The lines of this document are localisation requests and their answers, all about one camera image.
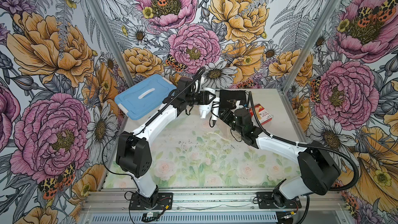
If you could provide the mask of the black hair dryer pouch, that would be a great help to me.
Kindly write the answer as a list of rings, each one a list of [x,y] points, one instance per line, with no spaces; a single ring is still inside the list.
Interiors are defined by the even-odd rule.
[[[248,104],[246,91],[244,90],[220,90],[220,109],[235,110],[245,108]]]

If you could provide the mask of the white hair dryer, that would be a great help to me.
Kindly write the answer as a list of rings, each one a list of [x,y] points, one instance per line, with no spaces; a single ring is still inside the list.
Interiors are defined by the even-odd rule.
[[[204,90],[201,91],[199,94],[199,112],[201,119],[205,119],[208,114],[211,114],[209,126],[213,128],[219,118],[220,97],[216,95],[217,97],[213,100],[211,104],[206,104],[206,92],[211,92],[216,95],[215,89],[204,88]]]

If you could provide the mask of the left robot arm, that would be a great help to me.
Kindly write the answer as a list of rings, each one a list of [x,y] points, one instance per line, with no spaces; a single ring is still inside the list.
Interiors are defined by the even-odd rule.
[[[139,120],[152,110],[151,115],[134,131],[124,131],[117,145],[116,164],[130,176],[137,190],[132,195],[129,209],[160,208],[160,203],[172,200],[172,193],[160,194],[149,169],[152,164],[151,145],[163,129],[187,107],[199,106],[205,118],[212,106],[219,102],[216,90],[205,88],[204,80],[183,77],[177,86],[161,77],[147,78],[116,97],[118,107],[131,119]]]

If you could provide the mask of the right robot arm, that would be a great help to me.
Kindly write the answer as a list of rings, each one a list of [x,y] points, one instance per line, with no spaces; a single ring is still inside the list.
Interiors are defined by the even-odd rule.
[[[245,108],[235,111],[221,110],[219,118],[239,133],[241,140],[248,146],[271,151],[299,166],[299,176],[284,179],[274,188],[272,199],[277,208],[286,207],[288,201],[298,196],[325,195],[341,174],[339,166],[320,143],[306,147],[305,143],[288,144],[277,140],[273,135],[266,134],[261,127],[257,127],[249,110]]]

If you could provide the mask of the red white bandage box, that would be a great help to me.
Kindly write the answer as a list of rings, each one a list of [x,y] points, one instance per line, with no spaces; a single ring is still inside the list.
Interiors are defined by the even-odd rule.
[[[262,125],[272,121],[273,116],[261,105],[255,105],[255,113]]]

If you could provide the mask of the blue lidded storage box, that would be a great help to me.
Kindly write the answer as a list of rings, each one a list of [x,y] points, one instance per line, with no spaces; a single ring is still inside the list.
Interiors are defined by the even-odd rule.
[[[160,75],[152,75],[115,97],[115,103],[130,119],[139,120],[169,96],[176,86]]]

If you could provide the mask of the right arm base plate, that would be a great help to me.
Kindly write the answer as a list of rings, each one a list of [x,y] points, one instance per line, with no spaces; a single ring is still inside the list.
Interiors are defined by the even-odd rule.
[[[258,205],[259,209],[300,209],[302,207],[298,197],[288,200],[270,191],[257,192],[252,201]]]

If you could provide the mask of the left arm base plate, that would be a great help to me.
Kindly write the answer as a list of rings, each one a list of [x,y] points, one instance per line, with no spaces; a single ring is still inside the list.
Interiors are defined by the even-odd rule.
[[[171,210],[173,205],[173,196],[171,192],[154,193],[152,197],[145,198],[136,193],[132,195],[129,204],[131,211],[151,211],[151,210]]]

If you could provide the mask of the aluminium front rail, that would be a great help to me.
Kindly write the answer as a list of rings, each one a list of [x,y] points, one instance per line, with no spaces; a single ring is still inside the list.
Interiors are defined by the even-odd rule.
[[[353,224],[341,195],[312,195],[310,205],[299,197],[289,208],[273,209],[255,199],[260,188],[164,189],[173,194],[170,210],[130,210],[131,189],[92,193],[84,204],[80,224],[140,224],[157,217],[157,224]]]

